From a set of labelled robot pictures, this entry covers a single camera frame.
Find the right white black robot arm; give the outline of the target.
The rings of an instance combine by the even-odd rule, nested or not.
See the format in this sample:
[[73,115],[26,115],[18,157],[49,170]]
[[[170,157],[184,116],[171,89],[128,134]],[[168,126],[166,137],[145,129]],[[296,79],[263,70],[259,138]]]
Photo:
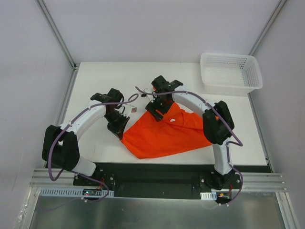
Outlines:
[[169,82],[161,75],[152,81],[152,89],[143,91],[142,96],[149,98],[150,102],[145,109],[158,122],[174,103],[182,104],[202,118],[203,135],[212,144],[214,155],[213,173],[208,175],[204,182],[216,190],[230,185],[235,174],[229,147],[234,122],[227,104],[224,101],[211,104],[185,89],[182,82]]

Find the orange t shirt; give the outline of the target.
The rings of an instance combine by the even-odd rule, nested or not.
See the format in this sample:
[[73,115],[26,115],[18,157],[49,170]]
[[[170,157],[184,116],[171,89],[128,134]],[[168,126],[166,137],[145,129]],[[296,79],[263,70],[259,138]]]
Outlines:
[[211,146],[203,134],[203,119],[177,103],[161,121],[146,111],[125,133],[122,144],[138,159],[157,158]]

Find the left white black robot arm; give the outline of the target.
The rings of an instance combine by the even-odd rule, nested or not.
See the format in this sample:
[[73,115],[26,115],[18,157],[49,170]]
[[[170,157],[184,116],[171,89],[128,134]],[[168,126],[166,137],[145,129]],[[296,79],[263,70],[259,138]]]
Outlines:
[[53,181],[58,177],[52,174],[52,167],[84,175],[84,180],[91,186],[100,182],[102,169],[96,163],[80,155],[81,136],[99,119],[107,120],[107,129],[117,138],[122,139],[129,117],[119,111],[126,102],[117,89],[110,89],[107,94],[96,93],[86,108],[71,121],[60,126],[50,125],[44,136],[42,159],[47,162],[48,172]]

